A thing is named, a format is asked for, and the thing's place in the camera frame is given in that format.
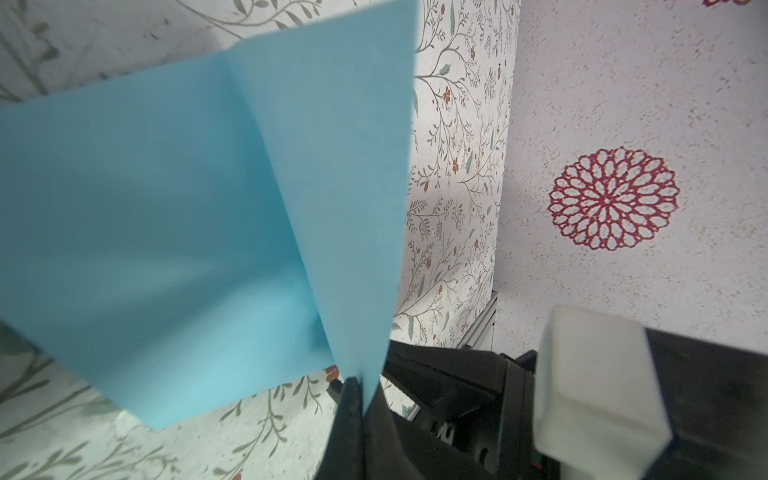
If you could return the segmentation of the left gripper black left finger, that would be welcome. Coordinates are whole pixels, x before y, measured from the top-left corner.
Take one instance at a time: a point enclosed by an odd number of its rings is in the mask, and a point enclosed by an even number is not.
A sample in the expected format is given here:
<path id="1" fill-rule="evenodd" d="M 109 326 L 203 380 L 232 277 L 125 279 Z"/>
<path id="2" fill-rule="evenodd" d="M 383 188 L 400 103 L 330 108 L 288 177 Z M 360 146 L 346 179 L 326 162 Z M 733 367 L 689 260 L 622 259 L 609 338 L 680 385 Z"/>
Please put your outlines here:
<path id="1" fill-rule="evenodd" d="M 359 381 L 347 378 L 340 389 L 337 410 L 317 480 L 365 478 L 363 396 Z"/>

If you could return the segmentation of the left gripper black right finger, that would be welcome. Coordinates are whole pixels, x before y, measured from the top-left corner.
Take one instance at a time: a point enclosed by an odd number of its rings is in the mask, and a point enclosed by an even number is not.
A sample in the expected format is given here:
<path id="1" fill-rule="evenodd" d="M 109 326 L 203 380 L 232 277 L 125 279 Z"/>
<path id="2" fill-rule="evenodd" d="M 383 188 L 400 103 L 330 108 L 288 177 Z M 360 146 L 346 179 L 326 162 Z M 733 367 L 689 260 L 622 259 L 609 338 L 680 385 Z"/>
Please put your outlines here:
<path id="1" fill-rule="evenodd" d="M 363 417 L 363 479 L 438 479 L 436 441 L 394 413 L 381 387 Z"/>

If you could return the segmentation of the light blue paper sheet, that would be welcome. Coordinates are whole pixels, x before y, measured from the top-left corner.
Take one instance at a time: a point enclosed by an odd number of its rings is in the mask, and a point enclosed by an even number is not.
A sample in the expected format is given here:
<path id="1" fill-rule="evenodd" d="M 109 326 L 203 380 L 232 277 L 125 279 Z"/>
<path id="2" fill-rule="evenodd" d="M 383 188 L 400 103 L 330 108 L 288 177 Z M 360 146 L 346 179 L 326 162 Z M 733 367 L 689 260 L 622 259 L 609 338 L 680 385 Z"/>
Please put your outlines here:
<path id="1" fill-rule="evenodd" d="M 164 428 L 329 365 L 396 309 L 417 5 L 1 111 L 1 317 Z"/>

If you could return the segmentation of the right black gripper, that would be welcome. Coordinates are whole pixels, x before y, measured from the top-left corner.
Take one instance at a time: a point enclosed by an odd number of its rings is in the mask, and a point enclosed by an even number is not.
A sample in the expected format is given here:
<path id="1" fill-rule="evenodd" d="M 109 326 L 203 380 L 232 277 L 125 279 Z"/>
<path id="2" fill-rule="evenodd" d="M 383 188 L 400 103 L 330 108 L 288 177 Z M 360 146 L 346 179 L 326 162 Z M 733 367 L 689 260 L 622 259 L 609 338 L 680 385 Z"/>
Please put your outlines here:
<path id="1" fill-rule="evenodd" d="M 652 358 L 672 439 L 649 479 L 763 479 L 767 445 L 740 443 L 740 426 L 765 426 L 757 380 L 765 357 L 690 338 L 654 338 Z M 559 463 L 533 444 L 537 355 L 418 347 L 395 342 L 385 375 L 409 388 L 412 420 L 437 443 L 438 479 L 561 479 Z M 338 403 L 343 382 L 329 392 Z"/>

